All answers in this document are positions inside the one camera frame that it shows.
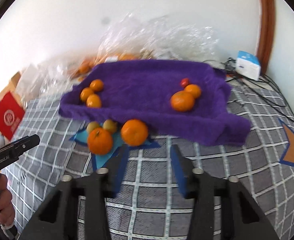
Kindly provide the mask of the left hand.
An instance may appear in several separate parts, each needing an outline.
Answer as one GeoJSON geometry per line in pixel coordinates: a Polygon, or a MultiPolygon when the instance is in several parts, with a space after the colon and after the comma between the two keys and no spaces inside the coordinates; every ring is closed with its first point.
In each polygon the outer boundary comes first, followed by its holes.
{"type": "Polygon", "coordinates": [[[0,224],[11,226],[14,223],[15,210],[12,193],[7,188],[7,176],[0,174],[0,224]]]}

